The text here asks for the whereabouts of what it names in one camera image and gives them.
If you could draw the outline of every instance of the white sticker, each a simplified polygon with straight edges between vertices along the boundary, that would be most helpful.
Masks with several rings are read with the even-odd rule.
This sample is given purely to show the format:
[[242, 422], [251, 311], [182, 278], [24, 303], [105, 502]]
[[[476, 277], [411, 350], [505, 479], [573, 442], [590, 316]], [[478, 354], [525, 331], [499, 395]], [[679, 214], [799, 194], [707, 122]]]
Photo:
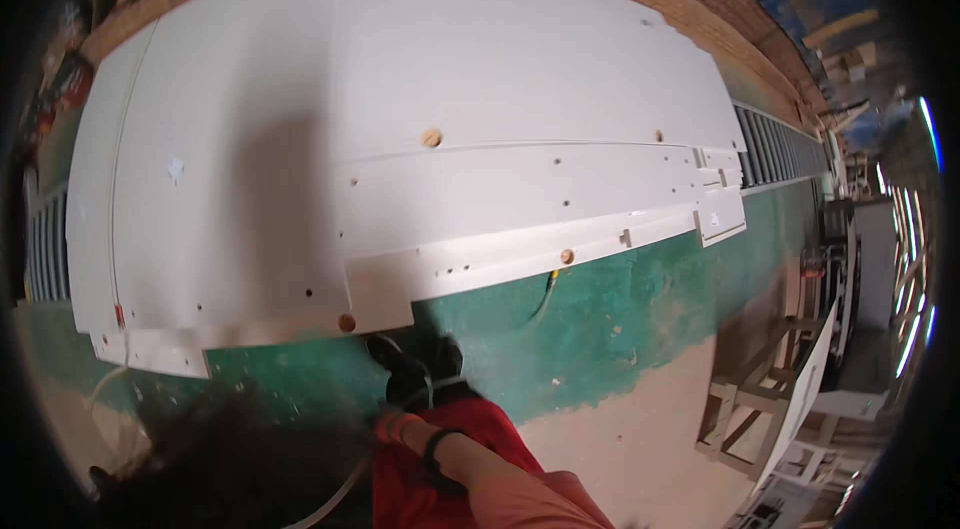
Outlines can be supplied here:
[[184, 178], [184, 162], [175, 156], [170, 156], [167, 161], [167, 175], [170, 176], [174, 186], [178, 186]]

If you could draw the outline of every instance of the white panel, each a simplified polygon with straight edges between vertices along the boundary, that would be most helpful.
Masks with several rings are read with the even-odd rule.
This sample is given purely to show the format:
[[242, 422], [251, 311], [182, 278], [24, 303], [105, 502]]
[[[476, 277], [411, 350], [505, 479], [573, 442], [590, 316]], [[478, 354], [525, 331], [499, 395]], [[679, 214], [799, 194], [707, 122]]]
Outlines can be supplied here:
[[332, 10], [333, 0], [191, 0], [158, 21], [115, 183], [116, 278], [132, 329], [349, 308], [327, 196]]
[[774, 441], [774, 448], [770, 458], [766, 461], [757, 461], [763, 463], [763, 472], [756, 480], [754, 490], [763, 486], [767, 477], [773, 473], [777, 463], [784, 456], [790, 442], [797, 437], [797, 430], [804, 423], [810, 413], [810, 408], [817, 400], [817, 394], [820, 392], [820, 383], [824, 378], [824, 368], [827, 366], [827, 356], [831, 350], [831, 336], [834, 334], [834, 322], [837, 316], [837, 302], [834, 300], [833, 307], [823, 323], [823, 330], [813, 343], [810, 355], [806, 359], [806, 364], [799, 370], [797, 381], [793, 386], [793, 393], [790, 395], [790, 403], [787, 405], [786, 415], [783, 417], [783, 425], [780, 427], [779, 434]]
[[729, 148], [726, 150], [702, 148], [697, 151], [697, 166], [704, 169], [740, 170], [740, 156], [737, 155], [737, 151]]
[[[690, 204], [428, 244], [353, 259], [350, 268], [389, 278], [410, 302], [438, 298], [563, 268], [563, 250], [580, 264], [692, 231]], [[353, 274], [350, 285], [353, 292]]]
[[430, 151], [338, 165], [351, 257], [697, 201], [680, 148], [565, 145]]
[[336, 0], [334, 153], [516, 142], [735, 148], [710, 54], [630, 0]]
[[700, 183], [704, 187], [723, 187], [723, 176], [717, 169], [699, 169]]
[[747, 229], [739, 187], [707, 191], [695, 214], [697, 235], [704, 248]]
[[162, 346], [130, 343], [129, 356], [120, 335], [90, 333], [93, 352], [98, 359], [115, 365], [124, 364], [131, 369], [175, 375], [184, 378], [209, 379], [210, 368], [207, 355], [197, 346], [162, 344]]
[[116, 148], [155, 25], [150, 23], [103, 59], [79, 119], [66, 200], [67, 268], [79, 333], [118, 331], [110, 248]]

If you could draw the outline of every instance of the green painted wall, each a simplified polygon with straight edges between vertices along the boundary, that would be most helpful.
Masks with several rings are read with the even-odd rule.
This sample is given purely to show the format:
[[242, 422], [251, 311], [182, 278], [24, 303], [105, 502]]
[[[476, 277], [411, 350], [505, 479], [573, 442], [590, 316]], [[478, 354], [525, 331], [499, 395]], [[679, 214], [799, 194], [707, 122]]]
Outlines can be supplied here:
[[[748, 229], [702, 248], [693, 232], [560, 272], [539, 322], [546, 275], [414, 304], [415, 326], [450, 333], [464, 373], [519, 424], [565, 407], [595, 406], [628, 393], [641, 372], [664, 365], [713, 335], [774, 280], [786, 256], [815, 231], [808, 182], [744, 200]], [[96, 360], [66, 310], [19, 311], [27, 353], [43, 380], [89, 395], [113, 366]], [[373, 412], [386, 372], [354, 338], [211, 350], [214, 377], [228, 387], [256, 383], [277, 423]], [[209, 382], [131, 370], [101, 400], [118, 410], [142, 401], [162, 409], [190, 403]]]

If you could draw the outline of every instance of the black shoe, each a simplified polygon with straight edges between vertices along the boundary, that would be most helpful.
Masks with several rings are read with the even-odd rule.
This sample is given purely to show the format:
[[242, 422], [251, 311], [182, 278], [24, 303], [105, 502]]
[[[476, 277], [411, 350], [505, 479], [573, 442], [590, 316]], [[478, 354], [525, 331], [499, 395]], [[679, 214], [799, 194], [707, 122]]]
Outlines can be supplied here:
[[437, 379], [460, 377], [464, 369], [464, 355], [460, 346], [449, 335], [439, 338], [437, 343]]

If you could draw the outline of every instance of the white cable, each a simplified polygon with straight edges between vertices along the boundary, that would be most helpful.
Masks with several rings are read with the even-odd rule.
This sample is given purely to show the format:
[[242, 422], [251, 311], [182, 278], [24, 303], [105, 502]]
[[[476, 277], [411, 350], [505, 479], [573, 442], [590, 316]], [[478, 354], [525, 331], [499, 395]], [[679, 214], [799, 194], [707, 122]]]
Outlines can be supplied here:
[[[120, 332], [123, 334], [123, 349], [124, 349], [123, 365], [114, 368], [113, 370], [111, 370], [110, 372], [102, 376], [100, 380], [97, 381], [96, 387], [93, 388], [93, 393], [90, 394], [90, 404], [89, 404], [90, 423], [93, 424], [93, 427], [97, 427], [98, 431], [100, 430], [100, 427], [97, 426], [97, 422], [93, 419], [94, 405], [97, 403], [97, 397], [100, 396], [101, 390], [103, 390], [108, 383], [120, 377], [130, 369], [130, 340], [127, 338], [127, 331], [125, 328], [121, 328]], [[103, 439], [104, 442], [107, 441], [107, 438], [104, 437], [104, 434], [102, 431], [100, 432], [100, 437]]]
[[[424, 363], [419, 360], [416, 361], [423, 369], [426, 371], [426, 366]], [[414, 391], [409, 397], [400, 403], [400, 408], [406, 408], [411, 403], [413, 403], [417, 398], [423, 395], [426, 392], [426, 402], [427, 408], [433, 408], [433, 393], [435, 390], [438, 390], [442, 387], [447, 387], [448, 385], [453, 385], [455, 383], [462, 383], [466, 381], [462, 376], [448, 377], [446, 379], [440, 379], [437, 382], [434, 382], [430, 379], [430, 373], [427, 372], [423, 376], [424, 387]], [[346, 480], [343, 481], [342, 486], [336, 490], [336, 492], [330, 496], [330, 499], [326, 500], [326, 503], [320, 506], [317, 511], [313, 512], [303, 520], [299, 520], [292, 525], [287, 525], [283, 529], [307, 529], [312, 527], [315, 524], [319, 523], [324, 517], [330, 514], [337, 504], [347, 495], [347, 493], [354, 487], [354, 484], [357, 482], [357, 479], [360, 478], [360, 475], [367, 469], [367, 465], [370, 463], [370, 456], [365, 456], [359, 463], [357, 463], [353, 472], [346, 477]]]
[[[93, 423], [94, 427], [96, 427], [97, 423], [93, 421], [93, 410], [94, 410], [93, 407], [94, 407], [94, 404], [97, 403], [97, 397], [100, 395], [100, 392], [104, 389], [104, 387], [108, 383], [120, 377], [130, 369], [130, 366], [129, 366], [130, 342], [127, 339], [127, 331], [124, 330], [122, 332], [123, 332], [123, 343], [124, 343], [124, 351], [125, 351], [123, 366], [116, 367], [110, 372], [108, 372], [107, 374], [105, 374], [103, 377], [101, 377], [100, 381], [97, 382], [96, 387], [93, 388], [93, 393], [90, 395], [90, 404], [89, 404], [90, 421]], [[406, 408], [411, 403], [414, 403], [414, 401], [417, 398], [420, 398], [424, 394], [424, 392], [426, 392], [426, 407], [428, 409], [433, 408], [434, 391], [436, 391], [439, 388], [447, 387], [448, 385], [461, 383], [467, 380], [467, 379], [464, 379], [462, 376], [454, 376], [454, 377], [448, 377], [446, 379], [441, 379], [437, 382], [434, 382], [433, 379], [430, 378], [430, 371], [427, 369], [426, 365], [423, 362], [416, 359], [414, 359], [414, 362], [416, 362], [416, 364], [418, 364], [420, 367], [423, 368], [424, 386], [414, 391], [409, 397], [403, 400], [402, 403], [400, 403], [400, 408]], [[312, 514], [310, 514], [306, 518], [303, 518], [292, 525], [287, 525], [283, 529], [308, 529], [309, 527], [312, 527], [315, 524], [322, 521], [327, 515], [330, 514], [331, 511], [333, 511], [334, 508], [337, 507], [337, 504], [339, 504], [347, 496], [347, 493], [349, 493], [350, 490], [354, 488], [354, 485], [356, 485], [356, 482], [360, 478], [360, 475], [364, 474], [364, 472], [367, 469], [367, 466], [370, 464], [370, 459], [371, 459], [370, 456], [365, 456], [364, 458], [362, 458], [360, 462], [357, 463], [357, 465], [354, 467], [353, 472], [346, 477], [345, 481], [343, 481], [343, 484], [340, 486], [340, 488], [337, 489], [333, 493], [333, 495], [330, 496], [330, 499], [326, 500], [326, 503], [324, 503], [322, 506], [320, 506], [316, 511], [314, 511]]]

